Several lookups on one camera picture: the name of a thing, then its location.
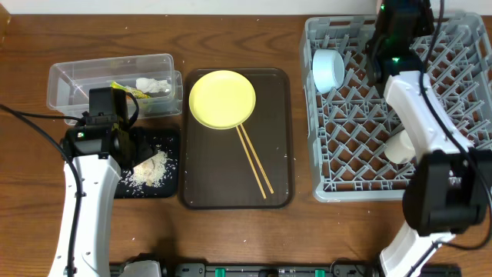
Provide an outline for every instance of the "wooden chopstick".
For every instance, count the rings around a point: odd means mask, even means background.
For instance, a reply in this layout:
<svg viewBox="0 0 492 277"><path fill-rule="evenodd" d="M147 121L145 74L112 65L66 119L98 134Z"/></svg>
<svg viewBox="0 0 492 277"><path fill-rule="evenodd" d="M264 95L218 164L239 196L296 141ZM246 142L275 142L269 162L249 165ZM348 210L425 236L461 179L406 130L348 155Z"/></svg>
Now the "wooden chopstick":
<svg viewBox="0 0 492 277"><path fill-rule="evenodd" d="M258 173L256 173L256 169L254 168L253 161L251 160L251 156L249 155L248 149L246 148L246 144L244 143L244 139L243 136L241 135L241 131L239 131L239 128L237 126L236 126L236 130L238 130L238 135L239 138L241 139L241 143L244 148L244 153L246 153L246 156L248 157L249 165L251 165L251 169L253 169L254 177L256 178L256 182L258 182L258 186L260 187L261 194L263 195L263 199L266 199L267 195L265 195L264 193L263 186L261 185L260 178L258 178Z"/></svg>
<svg viewBox="0 0 492 277"><path fill-rule="evenodd" d="M270 193L274 194L274 189L271 187L270 181L268 181L267 173L265 173L263 166L261 165L260 159L258 158L258 155L256 155L256 151L254 150L253 144L249 140L249 136L246 132L246 129L244 126L241 124L241 129L243 130L244 137L246 138L246 141L249 144L249 147L251 148L251 151L253 152L254 159L256 160L256 163L258 163L258 167L260 168L261 174L263 175L264 180L267 182L268 189L270 189Z"/></svg>

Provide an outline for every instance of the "plastic container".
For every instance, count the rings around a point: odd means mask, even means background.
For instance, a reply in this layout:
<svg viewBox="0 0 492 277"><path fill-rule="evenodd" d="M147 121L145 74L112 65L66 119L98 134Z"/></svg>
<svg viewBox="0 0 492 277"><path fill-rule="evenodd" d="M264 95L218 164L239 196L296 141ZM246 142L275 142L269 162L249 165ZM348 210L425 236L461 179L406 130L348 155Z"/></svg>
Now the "plastic container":
<svg viewBox="0 0 492 277"><path fill-rule="evenodd" d="M91 88L108 87L113 81L135 87L135 81L140 77L168 80L171 91L161 97L139 99L139 119L182 113L181 73L175 71L173 58L169 54L54 64L49 71L46 105L65 115L81 117L83 112L88 111L88 93ZM128 100L128 114L134 110L135 105Z"/></svg>
<svg viewBox="0 0 492 277"><path fill-rule="evenodd" d="M444 16L428 65L437 98L458 130L477 149L492 147L492 49L481 17ZM376 88L368 84L364 49L376 16L310 18L301 37L301 74L307 106L307 146L313 194L320 202L399 200L415 164L394 164L384 155L387 140L403 125ZM424 60L431 36L411 48ZM316 89L313 56L336 50L344 59L341 88Z"/></svg>

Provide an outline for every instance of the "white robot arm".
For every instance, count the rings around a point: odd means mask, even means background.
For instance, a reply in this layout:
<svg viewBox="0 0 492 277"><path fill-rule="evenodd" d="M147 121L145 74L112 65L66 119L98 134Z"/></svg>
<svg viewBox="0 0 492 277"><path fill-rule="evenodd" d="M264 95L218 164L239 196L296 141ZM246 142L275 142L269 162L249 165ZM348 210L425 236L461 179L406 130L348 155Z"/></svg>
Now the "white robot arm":
<svg viewBox="0 0 492 277"><path fill-rule="evenodd" d="M366 72L401 119L418 166L404 193L406 222L371 272L415 277L443 243L484 220L490 187L480 183L467 161L473 159L488 176L492 156L490 151L473 149L437 100L429 76L421 79L425 64L409 48L415 37L434 31L430 2L385 0L384 7L374 36L366 44ZM461 178L459 188L450 187L451 173Z"/></svg>
<svg viewBox="0 0 492 277"><path fill-rule="evenodd" d="M414 146L418 162L424 154L436 150L449 154L459 153L459 149L446 137L426 106L419 87L420 75L421 72L413 71L390 76L384 90L384 98L400 117ZM434 110L453 133L455 139L464 149L473 147L473 144L456 129L447 116L432 90L428 75L424 76L424 87ZM432 253L427 253L432 245L436 242L449 242L454 237L455 235L451 232L420 236L405 222L393 242L380 254L384 275L387 277L405 276L420 258L427 256L411 274L411 277L419 276L422 266L437 251L437 249L432 249Z"/></svg>
<svg viewBox="0 0 492 277"><path fill-rule="evenodd" d="M121 169L132 169L157 153L140 128L130 129L138 108L128 119L125 97L118 89L92 89L85 125L70 128L65 134L63 150L80 178L81 200L76 209L77 185L70 165L65 163L65 206L50 277L110 277L111 212ZM74 211L79 211L75 221ZM161 266L151 260L134 262L126 265L120 276L161 277Z"/></svg>

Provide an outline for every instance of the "gray dish rack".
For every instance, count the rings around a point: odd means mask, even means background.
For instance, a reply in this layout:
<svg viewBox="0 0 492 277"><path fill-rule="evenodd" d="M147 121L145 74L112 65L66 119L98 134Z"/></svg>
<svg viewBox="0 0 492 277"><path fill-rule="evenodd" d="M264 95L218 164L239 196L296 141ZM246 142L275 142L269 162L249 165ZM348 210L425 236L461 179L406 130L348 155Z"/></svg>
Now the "gray dish rack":
<svg viewBox="0 0 492 277"><path fill-rule="evenodd" d="M310 18L301 37L311 177L320 202L399 200L415 171L414 161L396 165L384 156L386 140L403 125L367 84L364 46L375 20ZM411 48L424 60L430 43L430 36L421 37ZM344 85L325 94L312 75L318 49L339 51L345 64ZM427 73L447 114L475 147L492 149L492 49L481 17L445 15L431 57Z"/></svg>

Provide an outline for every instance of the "black cutting board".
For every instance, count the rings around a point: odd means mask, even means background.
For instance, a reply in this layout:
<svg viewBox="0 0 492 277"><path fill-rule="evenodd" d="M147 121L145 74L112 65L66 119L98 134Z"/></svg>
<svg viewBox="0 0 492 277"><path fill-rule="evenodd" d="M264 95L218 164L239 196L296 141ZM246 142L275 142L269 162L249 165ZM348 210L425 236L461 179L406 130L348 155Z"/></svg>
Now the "black cutting board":
<svg viewBox="0 0 492 277"><path fill-rule="evenodd" d="M145 129L145 138L150 145L158 150L166 152L166 173L155 188L145 183L141 188L129 185L125 180L131 174L129 171L121 172L121 180L116 187L115 199L142 199L142 198L167 198L173 196L178 190L178 165L180 151L180 136L178 130L173 128Z"/></svg>

